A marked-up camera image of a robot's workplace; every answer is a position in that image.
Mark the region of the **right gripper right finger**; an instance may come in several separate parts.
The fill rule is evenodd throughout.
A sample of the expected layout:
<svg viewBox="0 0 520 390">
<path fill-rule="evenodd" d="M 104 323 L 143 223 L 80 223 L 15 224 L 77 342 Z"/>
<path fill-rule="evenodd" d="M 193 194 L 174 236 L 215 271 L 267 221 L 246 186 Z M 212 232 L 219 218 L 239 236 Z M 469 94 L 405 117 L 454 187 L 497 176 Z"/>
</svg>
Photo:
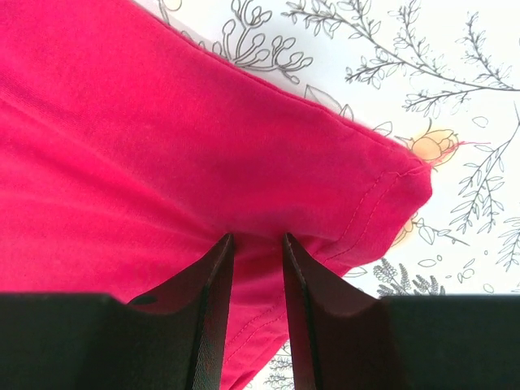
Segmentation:
<svg viewBox="0 0 520 390">
<path fill-rule="evenodd" d="M 283 238 L 284 292 L 297 389 L 384 386 L 384 311 L 377 301 Z"/>
</svg>

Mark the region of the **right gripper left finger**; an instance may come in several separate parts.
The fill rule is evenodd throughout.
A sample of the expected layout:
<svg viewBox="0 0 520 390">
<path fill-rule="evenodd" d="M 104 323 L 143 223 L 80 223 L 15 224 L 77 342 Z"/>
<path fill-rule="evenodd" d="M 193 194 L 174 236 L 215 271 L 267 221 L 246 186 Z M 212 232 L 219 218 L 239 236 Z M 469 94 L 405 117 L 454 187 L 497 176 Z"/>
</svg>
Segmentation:
<svg viewBox="0 0 520 390">
<path fill-rule="evenodd" d="M 226 234 L 195 263 L 128 303 L 154 322 L 141 388 L 219 388 L 234 254 Z"/>
</svg>

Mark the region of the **magenta t shirt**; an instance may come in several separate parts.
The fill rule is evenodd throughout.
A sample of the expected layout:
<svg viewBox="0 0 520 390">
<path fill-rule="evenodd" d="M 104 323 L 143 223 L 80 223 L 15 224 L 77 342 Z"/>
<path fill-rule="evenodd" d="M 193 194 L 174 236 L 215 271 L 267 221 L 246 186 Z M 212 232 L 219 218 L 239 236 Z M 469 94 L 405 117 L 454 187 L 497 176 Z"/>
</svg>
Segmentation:
<svg viewBox="0 0 520 390">
<path fill-rule="evenodd" d="M 4 1 L 1 386 L 143 389 L 154 322 L 128 303 L 231 234 L 217 389 L 243 389 L 290 346 L 284 236 L 345 281 L 397 243 L 431 175 L 136 2 Z M 501 385 L 484 357 L 490 298 L 375 300 L 377 389 Z"/>
</svg>

